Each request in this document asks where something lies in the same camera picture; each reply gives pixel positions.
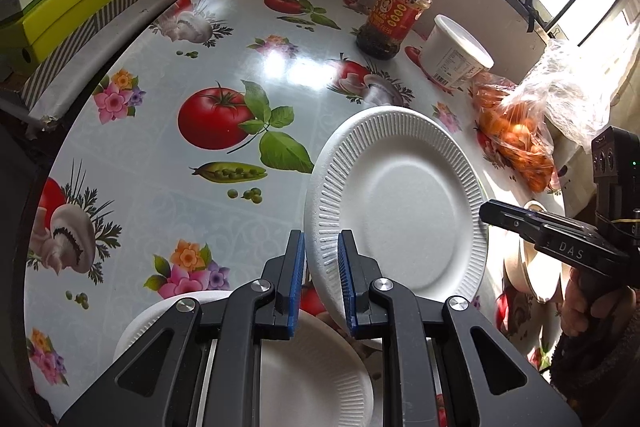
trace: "chili sauce jar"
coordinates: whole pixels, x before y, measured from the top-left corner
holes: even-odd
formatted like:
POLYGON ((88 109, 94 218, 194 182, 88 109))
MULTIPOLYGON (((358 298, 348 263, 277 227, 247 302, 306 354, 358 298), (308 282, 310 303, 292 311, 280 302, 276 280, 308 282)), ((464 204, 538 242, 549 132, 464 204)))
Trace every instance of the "chili sauce jar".
POLYGON ((387 60, 395 57, 402 41, 432 0, 377 0, 356 36, 367 55, 387 60))

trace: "blue gripper pad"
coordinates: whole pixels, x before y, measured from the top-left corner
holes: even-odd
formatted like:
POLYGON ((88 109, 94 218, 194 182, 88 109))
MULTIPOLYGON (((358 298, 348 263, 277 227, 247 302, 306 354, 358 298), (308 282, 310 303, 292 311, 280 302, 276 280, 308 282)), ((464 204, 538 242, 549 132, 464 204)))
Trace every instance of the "blue gripper pad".
POLYGON ((351 267, 347 252, 344 247, 342 232, 338 235, 338 268, 340 270, 340 284, 342 286, 342 299, 344 300, 344 314, 347 320, 349 333, 353 336, 358 322, 356 320, 356 296, 353 289, 353 279, 351 278, 351 267))
POLYGON ((287 317, 287 330, 289 336, 293 337, 298 325, 298 310, 300 309, 300 291, 302 289, 302 272, 305 267, 305 234, 300 233, 298 247, 296 248, 296 261, 291 277, 291 288, 289 289, 289 316, 287 317))

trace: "table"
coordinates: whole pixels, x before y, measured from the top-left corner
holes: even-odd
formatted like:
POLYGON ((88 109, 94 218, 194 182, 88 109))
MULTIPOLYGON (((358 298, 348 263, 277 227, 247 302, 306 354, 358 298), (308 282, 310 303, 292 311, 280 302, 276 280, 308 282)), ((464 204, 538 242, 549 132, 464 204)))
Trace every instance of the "table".
MULTIPOLYGON (((55 416, 110 365, 142 310, 187 291, 236 288, 282 254, 289 230, 303 226, 314 159, 369 105, 433 118, 488 197, 532 199, 476 129, 468 89, 442 89, 416 65, 422 38, 412 32, 395 59, 372 60, 354 43, 365 18, 346 0, 179 0, 116 61, 63 144, 31 236, 26 342, 55 416), (380 89, 347 73, 374 74, 380 89), (215 111, 203 110, 211 103, 215 111), (65 229, 56 237, 51 221, 65 229)), ((563 214, 554 183, 536 199, 563 214)), ((556 308, 504 293, 508 248, 507 234, 491 229, 474 305, 546 363, 556 308), (542 323, 552 327, 541 339, 542 323)))

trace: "red jar label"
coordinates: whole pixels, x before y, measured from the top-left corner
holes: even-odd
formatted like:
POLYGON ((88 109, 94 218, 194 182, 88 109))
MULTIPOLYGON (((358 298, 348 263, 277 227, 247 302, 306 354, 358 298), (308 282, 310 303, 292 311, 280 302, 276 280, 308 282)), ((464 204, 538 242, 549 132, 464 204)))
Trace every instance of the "red jar label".
POLYGON ((377 0, 369 14, 369 23, 390 39, 403 40, 422 13, 399 0, 377 0))

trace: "finger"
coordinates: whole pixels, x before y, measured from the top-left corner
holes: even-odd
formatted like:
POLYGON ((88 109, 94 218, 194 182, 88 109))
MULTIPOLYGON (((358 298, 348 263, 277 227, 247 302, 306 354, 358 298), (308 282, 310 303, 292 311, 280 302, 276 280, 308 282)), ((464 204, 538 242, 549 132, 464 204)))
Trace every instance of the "finger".
POLYGON ((578 333, 586 331, 589 327, 589 319, 587 319, 586 315, 576 310, 567 309, 567 311, 562 314, 562 318, 564 318, 565 324, 569 329, 575 330, 578 333))
POLYGON ((569 273, 569 279, 571 279, 574 282, 579 282, 580 281, 580 270, 578 270, 577 268, 572 267, 571 268, 571 272, 569 273))
POLYGON ((636 293, 626 286, 611 293, 607 293, 593 303, 593 306, 591 307, 591 315, 597 319, 603 319, 609 315, 613 306, 618 302, 620 302, 620 304, 618 304, 614 314, 616 316, 631 316, 636 307, 636 293))
POLYGON ((564 303, 562 305, 563 310, 564 305, 569 309, 574 309, 580 313, 587 311, 587 299, 584 297, 582 290, 580 290, 578 282, 574 279, 571 279, 569 284, 566 286, 566 291, 564 292, 564 303))
POLYGON ((578 332, 571 327, 571 324, 564 317, 560 318, 560 328, 568 337, 576 337, 578 335, 578 332))

